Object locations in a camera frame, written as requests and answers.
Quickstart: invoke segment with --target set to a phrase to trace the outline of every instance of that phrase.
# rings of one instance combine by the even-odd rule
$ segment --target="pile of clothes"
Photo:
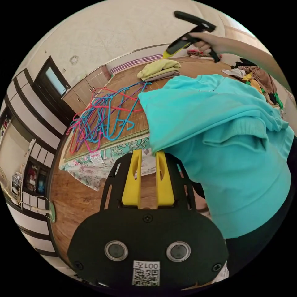
[[[254,63],[242,58],[240,60],[241,62],[236,62],[236,65],[232,66],[231,70],[223,69],[222,72],[236,77],[243,83],[254,87],[259,93],[264,95],[266,101],[271,106],[279,106],[283,109],[283,104],[279,99],[277,88],[272,77]]]
[[[145,82],[162,80],[164,78],[172,78],[180,75],[181,68],[179,62],[174,60],[158,60],[145,67],[137,74],[137,78]]]
[[[205,54],[199,50],[190,49],[187,51],[187,54],[190,58],[196,58],[200,60],[213,60],[213,57],[210,54]]]

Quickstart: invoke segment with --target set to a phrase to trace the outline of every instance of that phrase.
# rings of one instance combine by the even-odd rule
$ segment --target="tangled hangers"
[[[137,91],[135,91],[131,96],[128,96],[125,94],[125,92],[127,90],[129,90],[131,87],[139,85],[139,84],[141,84],[142,87],[139,88]],[[132,126],[128,129],[129,130],[132,129],[135,124],[133,122],[129,121],[130,115],[132,114],[132,112],[142,111],[142,109],[134,110],[134,108],[138,102],[138,98],[133,98],[132,96],[140,90],[142,92],[144,89],[146,89],[148,87],[149,84],[151,84],[151,83],[139,82],[139,83],[133,84],[129,87],[122,88],[122,89],[118,90],[117,92],[113,91],[113,90],[106,89],[106,88],[95,89],[92,92],[92,99],[90,102],[91,103],[90,106],[80,112],[81,116],[79,118],[76,118],[76,116],[78,116],[78,114],[76,114],[73,117],[73,121],[70,125],[70,128],[67,131],[67,134],[69,134],[70,131],[73,130],[72,140],[71,140],[71,144],[70,144],[70,148],[69,148],[70,153],[73,154],[75,151],[78,151],[83,143],[86,144],[89,152],[93,153],[99,149],[100,140],[102,137],[107,138],[109,141],[118,139],[120,137],[122,131],[124,130],[126,123],[130,123]],[[103,91],[106,90],[106,91],[109,91],[112,93],[106,94],[103,97],[96,97],[97,95],[102,93],[102,92],[95,93],[95,91],[97,91],[97,90],[103,90]],[[113,106],[111,106],[111,101],[118,94],[122,95],[121,104],[118,107],[113,107]],[[132,99],[135,101],[131,110],[121,108],[123,103],[126,102],[128,99]],[[110,115],[113,112],[115,112],[116,110],[118,110],[118,114],[117,114],[117,118],[115,121],[115,126],[114,126],[113,131],[111,133],[109,133]],[[120,114],[121,110],[129,112],[129,114],[125,120],[119,119],[119,114]],[[97,123],[96,123],[95,127],[93,129],[91,129],[95,120],[97,120]],[[115,136],[114,138],[111,138],[113,136],[113,134],[115,133],[117,123],[119,123],[119,122],[121,122],[121,124],[119,124],[119,127],[121,127],[121,130],[117,136]],[[75,131],[76,130],[78,131],[76,144],[75,144],[75,148],[72,149],[74,139],[75,139]],[[88,145],[88,142],[98,143],[97,148],[95,150],[91,150]]]

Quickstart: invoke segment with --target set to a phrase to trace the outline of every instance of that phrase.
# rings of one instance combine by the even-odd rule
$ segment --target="grey folded clothing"
[[[145,82],[155,81],[155,80],[162,80],[164,78],[172,78],[172,77],[175,77],[175,76],[178,76],[178,75],[180,75],[179,71],[174,70],[174,71],[170,71],[170,72],[167,72],[167,73],[157,75],[155,77],[148,78],[148,79],[145,80]]]

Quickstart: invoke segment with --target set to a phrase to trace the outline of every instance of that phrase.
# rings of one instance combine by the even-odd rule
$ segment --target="camera lens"
[[[185,261],[191,253],[190,246],[183,241],[172,243],[166,251],[167,258],[172,262]]]
[[[104,252],[112,261],[123,261],[128,256],[128,249],[126,245],[117,240],[107,243]]]

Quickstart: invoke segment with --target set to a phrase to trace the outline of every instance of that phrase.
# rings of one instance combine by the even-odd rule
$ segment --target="yellow gripper jaw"
[[[156,153],[156,190],[157,207],[174,205],[172,184],[163,151]]]
[[[141,159],[142,150],[133,151],[122,197],[122,204],[124,206],[137,206],[138,209],[140,209],[141,195]]]

